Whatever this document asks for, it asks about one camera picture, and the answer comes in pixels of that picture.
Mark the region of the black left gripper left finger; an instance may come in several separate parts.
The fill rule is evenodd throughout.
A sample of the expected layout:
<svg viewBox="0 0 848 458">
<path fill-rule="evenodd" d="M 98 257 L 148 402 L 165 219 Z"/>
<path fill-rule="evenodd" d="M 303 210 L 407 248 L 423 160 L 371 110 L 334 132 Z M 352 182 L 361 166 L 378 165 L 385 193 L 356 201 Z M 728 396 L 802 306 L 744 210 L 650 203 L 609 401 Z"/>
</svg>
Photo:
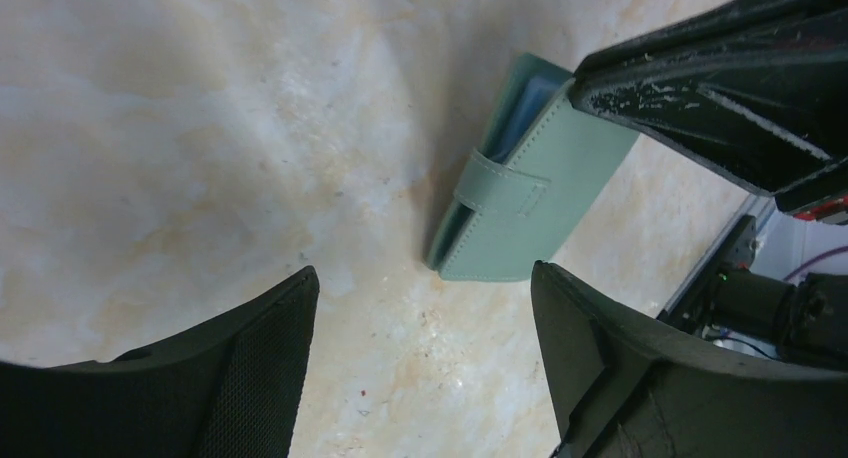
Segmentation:
<svg viewBox="0 0 848 458">
<path fill-rule="evenodd" d="M 1 366 L 5 457 L 285 457 L 319 280 L 262 295 L 109 362 Z"/>
</svg>

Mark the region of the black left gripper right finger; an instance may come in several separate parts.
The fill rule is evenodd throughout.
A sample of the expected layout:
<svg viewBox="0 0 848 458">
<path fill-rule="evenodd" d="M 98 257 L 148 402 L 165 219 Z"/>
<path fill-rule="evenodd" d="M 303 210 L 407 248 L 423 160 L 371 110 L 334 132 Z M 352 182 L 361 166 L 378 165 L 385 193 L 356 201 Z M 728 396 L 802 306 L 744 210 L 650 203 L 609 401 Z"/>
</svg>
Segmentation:
<svg viewBox="0 0 848 458">
<path fill-rule="evenodd" d="M 843 457 L 847 376 L 713 345 L 537 262 L 557 457 Z"/>
</svg>

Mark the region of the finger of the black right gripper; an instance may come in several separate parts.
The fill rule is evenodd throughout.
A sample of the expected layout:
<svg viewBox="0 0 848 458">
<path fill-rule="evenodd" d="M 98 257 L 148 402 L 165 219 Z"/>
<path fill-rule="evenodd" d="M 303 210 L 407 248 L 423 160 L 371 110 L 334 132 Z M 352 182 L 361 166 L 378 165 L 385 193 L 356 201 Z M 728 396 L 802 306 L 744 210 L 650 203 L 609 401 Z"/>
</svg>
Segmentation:
<svg viewBox="0 0 848 458">
<path fill-rule="evenodd" d="M 776 196 L 847 165 L 847 0 L 732 0 L 578 66 L 574 108 Z"/>
</svg>

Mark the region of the green leather card holder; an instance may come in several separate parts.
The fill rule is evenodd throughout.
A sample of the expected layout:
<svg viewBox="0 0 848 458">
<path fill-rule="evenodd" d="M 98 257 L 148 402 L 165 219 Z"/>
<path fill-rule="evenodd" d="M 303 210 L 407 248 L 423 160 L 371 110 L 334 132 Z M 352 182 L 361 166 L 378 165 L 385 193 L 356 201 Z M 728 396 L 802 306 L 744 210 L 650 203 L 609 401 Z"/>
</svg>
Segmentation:
<svg viewBox="0 0 848 458">
<path fill-rule="evenodd" d="M 513 63 L 429 247 L 445 281 L 516 282 L 550 259 L 638 132 L 572 107 L 571 72 L 525 53 Z"/>
</svg>

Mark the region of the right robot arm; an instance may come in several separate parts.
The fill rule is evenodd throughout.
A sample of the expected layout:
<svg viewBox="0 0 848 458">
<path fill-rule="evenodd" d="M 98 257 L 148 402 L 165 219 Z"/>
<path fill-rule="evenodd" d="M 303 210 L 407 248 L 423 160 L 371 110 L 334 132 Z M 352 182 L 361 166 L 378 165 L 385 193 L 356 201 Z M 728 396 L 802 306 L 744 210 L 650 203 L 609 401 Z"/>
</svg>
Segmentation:
<svg viewBox="0 0 848 458">
<path fill-rule="evenodd" d="M 797 220 L 847 222 L 847 0 L 732 0 L 598 51 L 578 110 L 637 130 Z M 847 366 L 847 279 L 793 284 L 751 271 L 746 215 L 667 311 L 701 338 L 771 344 L 775 357 Z"/>
</svg>

